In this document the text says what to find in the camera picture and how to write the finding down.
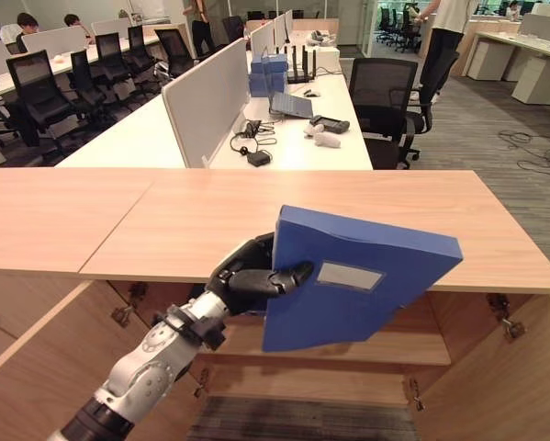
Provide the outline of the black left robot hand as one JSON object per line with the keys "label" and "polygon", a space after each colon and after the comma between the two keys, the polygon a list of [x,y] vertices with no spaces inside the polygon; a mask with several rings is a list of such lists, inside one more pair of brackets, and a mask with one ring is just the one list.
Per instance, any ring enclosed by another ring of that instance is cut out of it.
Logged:
{"label": "black left robot hand", "polygon": [[278,270],[272,268],[274,238],[275,234],[269,232],[248,240],[210,275],[205,290],[220,298],[231,316],[285,296],[311,276],[314,265],[310,261]]}

